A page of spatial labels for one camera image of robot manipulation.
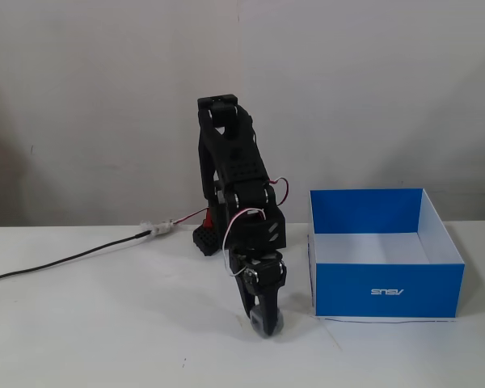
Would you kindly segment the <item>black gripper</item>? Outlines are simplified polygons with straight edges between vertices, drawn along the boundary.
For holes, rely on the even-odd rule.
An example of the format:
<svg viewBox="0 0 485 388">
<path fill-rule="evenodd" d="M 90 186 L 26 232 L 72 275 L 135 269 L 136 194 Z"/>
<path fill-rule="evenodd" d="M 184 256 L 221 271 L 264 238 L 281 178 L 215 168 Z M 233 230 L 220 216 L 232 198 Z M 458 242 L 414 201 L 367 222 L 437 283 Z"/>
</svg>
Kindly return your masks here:
<svg viewBox="0 0 485 388">
<path fill-rule="evenodd" d="M 248 318 L 255 307 L 255 295 L 263 318 L 263 331 L 272 336 L 280 326 L 278 289 L 285 285 L 287 268 L 279 251 L 230 249 L 230 270 L 235 276 L 243 308 Z"/>
</svg>

